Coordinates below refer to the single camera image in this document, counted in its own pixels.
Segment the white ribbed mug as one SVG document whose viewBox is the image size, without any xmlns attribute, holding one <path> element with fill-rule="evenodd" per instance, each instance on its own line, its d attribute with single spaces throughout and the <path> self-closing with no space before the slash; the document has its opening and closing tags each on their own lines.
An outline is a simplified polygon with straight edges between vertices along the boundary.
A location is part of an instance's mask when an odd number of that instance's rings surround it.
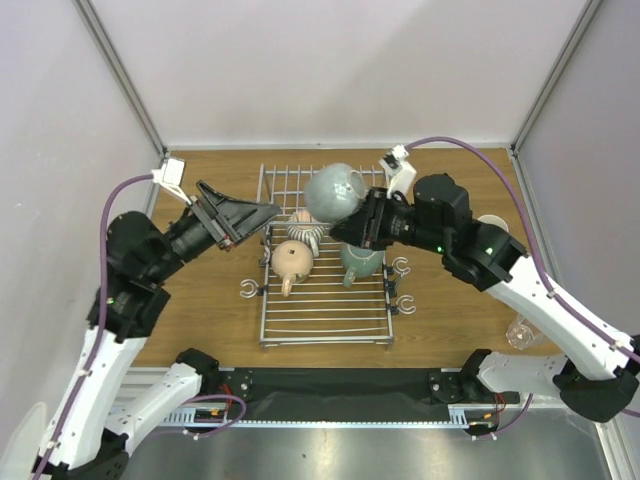
<svg viewBox="0 0 640 480">
<path fill-rule="evenodd" d="M 316 222 L 307 209 L 300 209 L 290 216 L 286 222 L 286 233 L 290 240 L 307 245 L 314 257 L 319 256 L 325 229 L 323 225 Z"/>
</svg>

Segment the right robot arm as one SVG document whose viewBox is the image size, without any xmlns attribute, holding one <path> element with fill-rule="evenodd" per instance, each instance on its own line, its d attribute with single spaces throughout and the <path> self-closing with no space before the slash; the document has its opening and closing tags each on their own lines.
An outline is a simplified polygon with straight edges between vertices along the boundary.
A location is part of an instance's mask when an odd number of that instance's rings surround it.
<svg viewBox="0 0 640 480">
<path fill-rule="evenodd" d="M 494 392 L 554 397 L 575 413 L 607 422 L 639 387 L 638 340 L 607 324 L 536 269 L 526 247 L 498 226 L 472 216 L 469 195 L 446 174 L 420 178 L 414 201 L 373 187 L 331 236 L 383 250 L 395 242 L 441 256 L 456 279 L 509 306 L 561 349 L 556 356 L 474 351 L 460 372 L 462 394 L 482 402 Z"/>
</svg>

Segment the teal ceramic mug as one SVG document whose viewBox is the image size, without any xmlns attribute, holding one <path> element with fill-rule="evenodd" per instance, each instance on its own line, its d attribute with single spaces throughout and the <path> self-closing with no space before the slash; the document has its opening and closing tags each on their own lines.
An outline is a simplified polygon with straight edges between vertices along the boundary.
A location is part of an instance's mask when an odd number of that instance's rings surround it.
<svg viewBox="0 0 640 480">
<path fill-rule="evenodd" d="M 340 259 L 345 269 L 343 285 L 350 288 L 357 279 L 372 276 L 378 270 L 383 263 L 384 252 L 344 243 L 341 247 Z"/>
</svg>

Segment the beige ceramic mug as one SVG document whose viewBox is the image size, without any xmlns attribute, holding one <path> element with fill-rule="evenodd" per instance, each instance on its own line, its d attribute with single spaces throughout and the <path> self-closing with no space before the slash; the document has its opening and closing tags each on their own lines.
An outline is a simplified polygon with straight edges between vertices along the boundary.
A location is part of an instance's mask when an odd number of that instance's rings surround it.
<svg viewBox="0 0 640 480">
<path fill-rule="evenodd" d="M 281 280 L 281 294 L 288 297 L 294 285 L 304 282 L 311 273 L 314 256 L 303 242 L 286 240 L 271 255 L 271 267 Z"/>
</svg>

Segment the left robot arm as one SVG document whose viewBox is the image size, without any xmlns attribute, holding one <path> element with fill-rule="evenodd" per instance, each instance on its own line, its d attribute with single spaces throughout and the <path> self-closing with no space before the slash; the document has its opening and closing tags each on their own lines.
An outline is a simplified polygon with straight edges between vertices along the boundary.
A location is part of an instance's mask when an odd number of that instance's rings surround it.
<svg viewBox="0 0 640 480">
<path fill-rule="evenodd" d="M 211 398 L 230 404 L 219 363 L 195 348 L 181 352 L 164 380 L 109 414 L 129 367 L 151 336 L 170 295 L 166 281 L 216 246 L 230 251 L 280 214 L 273 203 L 224 195 L 205 182 L 187 196 L 177 181 L 159 186 L 182 200 L 161 232 L 142 212 L 100 221 L 100 286 L 87 316 L 78 364 L 40 444 L 29 478 L 117 479 L 140 443 L 175 408 Z"/>
</svg>

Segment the orange mug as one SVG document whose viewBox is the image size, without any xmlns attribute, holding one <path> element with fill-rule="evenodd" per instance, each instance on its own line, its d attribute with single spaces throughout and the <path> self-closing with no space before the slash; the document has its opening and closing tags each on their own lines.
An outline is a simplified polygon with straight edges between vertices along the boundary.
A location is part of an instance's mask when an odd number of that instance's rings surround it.
<svg viewBox="0 0 640 480">
<path fill-rule="evenodd" d="M 507 224 L 507 222 L 501 218 L 500 216 L 494 215 L 494 214 L 485 214 L 482 215 L 478 218 L 478 220 L 482 223 L 485 224 L 489 224 L 489 225 L 494 225 L 497 226 L 499 228 L 501 228 L 502 230 L 504 230 L 505 232 L 509 233 L 510 229 L 509 226 Z"/>
</svg>

